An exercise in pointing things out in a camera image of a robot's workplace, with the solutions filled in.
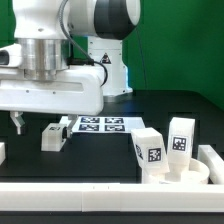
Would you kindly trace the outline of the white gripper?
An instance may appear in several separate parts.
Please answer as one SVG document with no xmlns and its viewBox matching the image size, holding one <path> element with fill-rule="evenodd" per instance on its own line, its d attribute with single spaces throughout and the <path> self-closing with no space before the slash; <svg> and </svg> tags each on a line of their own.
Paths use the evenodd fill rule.
<svg viewBox="0 0 224 224">
<path fill-rule="evenodd" d="M 0 110 L 10 117 L 22 134 L 22 112 L 67 114 L 63 137 L 72 136 L 77 115 L 97 115 L 103 109 L 103 69 L 98 66 L 70 66 L 59 71 L 54 81 L 32 81 L 19 69 L 19 44 L 0 48 Z"/>
</svg>

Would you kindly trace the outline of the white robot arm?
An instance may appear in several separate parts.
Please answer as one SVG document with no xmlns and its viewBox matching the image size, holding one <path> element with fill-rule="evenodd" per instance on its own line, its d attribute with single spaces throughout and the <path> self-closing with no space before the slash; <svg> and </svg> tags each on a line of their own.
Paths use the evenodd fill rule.
<svg viewBox="0 0 224 224">
<path fill-rule="evenodd" d="M 15 43 L 0 48 L 0 111 L 95 116 L 127 91 L 122 40 L 140 0 L 12 0 Z"/>
</svg>

